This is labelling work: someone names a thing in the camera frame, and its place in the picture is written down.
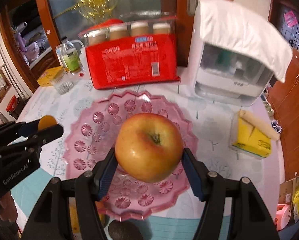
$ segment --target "table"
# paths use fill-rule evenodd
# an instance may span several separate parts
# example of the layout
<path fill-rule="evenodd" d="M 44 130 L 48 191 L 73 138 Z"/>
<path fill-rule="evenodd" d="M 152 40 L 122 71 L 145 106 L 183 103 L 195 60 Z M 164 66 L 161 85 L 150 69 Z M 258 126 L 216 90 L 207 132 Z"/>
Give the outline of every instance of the table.
<path fill-rule="evenodd" d="M 19 118 L 19 121 L 30 122 L 50 114 L 64 127 L 64 135 L 60 139 L 43 146 L 41 168 L 12 190 L 20 211 L 18 222 L 21 228 L 51 177 L 66 179 L 66 163 L 62 154 L 65 151 L 64 140 L 70 133 L 70 124 L 94 100 L 106 98 L 113 92 L 121 93 L 125 89 L 137 92 L 147 90 L 152 95 L 164 95 L 167 100 L 177 103 L 185 118 L 193 122 L 192 131 L 199 138 L 196 153 L 198 160 L 203 161 L 209 170 L 215 170 L 225 178 L 239 180 L 243 176 L 249 177 L 264 199 L 272 218 L 275 217 L 279 195 L 277 144 L 272 141 L 272 154 L 262 160 L 240 150 L 230 149 L 228 142 L 231 119 L 240 109 L 238 106 L 189 98 L 184 92 L 184 85 L 161 83 L 95 90 L 90 80 L 82 79 L 62 96 L 53 87 L 39 88 Z M 246 109 L 270 122 L 260 98 Z M 189 189 L 179 196 L 174 207 L 135 223 L 141 228 L 144 239 L 192 239 L 203 208 L 204 203 L 199 202 Z M 230 209 L 231 199 L 226 199 L 220 239 L 226 239 Z"/>

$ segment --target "pink glass plate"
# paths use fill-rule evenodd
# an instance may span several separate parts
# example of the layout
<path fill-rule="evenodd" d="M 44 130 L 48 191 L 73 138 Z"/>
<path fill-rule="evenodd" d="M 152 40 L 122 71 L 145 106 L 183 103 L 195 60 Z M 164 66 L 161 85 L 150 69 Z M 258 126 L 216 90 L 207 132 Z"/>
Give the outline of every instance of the pink glass plate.
<path fill-rule="evenodd" d="M 189 147 L 196 154 L 198 139 L 191 132 L 192 123 L 184 118 L 177 104 L 168 102 L 164 96 L 152 96 L 147 91 L 136 93 L 126 90 L 93 102 L 71 125 L 71 133 L 65 140 L 67 151 L 63 156 L 68 163 L 66 178 L 76 178 L 104 160 L 115 145 L 120 125 L 137 113 L 155 113 L 169 118 L 180 130 L 184 147 Z M 178 196 L 188 188 L 181 163 L 159 183 L 138 181 L 118 166 L 103 199 L 105 208 L 99 212 L 119 221 L 129 218 L 144 220 L 153 212 L 175 205 Z"/>

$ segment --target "glass bottle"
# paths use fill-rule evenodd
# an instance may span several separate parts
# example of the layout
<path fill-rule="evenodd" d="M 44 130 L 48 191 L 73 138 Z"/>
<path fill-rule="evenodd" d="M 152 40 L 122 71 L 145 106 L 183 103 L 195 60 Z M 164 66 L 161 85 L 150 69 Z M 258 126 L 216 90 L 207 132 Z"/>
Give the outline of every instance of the glass bottle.
<path fill-rule="evenodd" d="M 64 67 L 67 67 L 71 73 L 80 71 L 80 58 L 74 44 L 69 41 L 63 42 L 61 51 L 66 64 Z"/>

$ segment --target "green label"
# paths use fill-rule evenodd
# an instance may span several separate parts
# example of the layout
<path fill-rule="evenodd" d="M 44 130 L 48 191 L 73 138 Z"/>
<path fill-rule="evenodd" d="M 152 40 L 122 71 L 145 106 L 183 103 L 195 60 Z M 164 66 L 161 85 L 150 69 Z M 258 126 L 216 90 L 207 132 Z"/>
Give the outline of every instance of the green label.
<path fill-rule="evenodd" d="M 64 55 L 63 59 L 70 71 L 75 71 L 80 67 L 80 63 L 79 63 L 80 58 L 76 51 Z"/>

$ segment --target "yellow tissue box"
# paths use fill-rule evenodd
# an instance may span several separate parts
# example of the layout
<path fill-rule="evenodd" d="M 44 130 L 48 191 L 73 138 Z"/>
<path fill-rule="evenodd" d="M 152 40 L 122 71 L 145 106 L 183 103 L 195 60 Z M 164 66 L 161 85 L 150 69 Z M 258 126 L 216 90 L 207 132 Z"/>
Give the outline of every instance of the yellow tissue box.
<path fill-rule="evenodd" d="M 41 87 L 52 86 L 50 80 L 53 79 L 53 77 L 57 74 L 57 72 L 59 72 L 59 70 L 61 70 L 62 68 L 63 67 L 59 66 L 59 67 L 53 67 L 45 70 L 44 73 L 39 77 L 39 79 L 37 79 L 37 83 Z"/>
<path fill-rule="evenodd" d="M 272 152 L 271 139 L 239 117 L 239 113 L 232 120 L 230 145 L 264 158 Z"/>

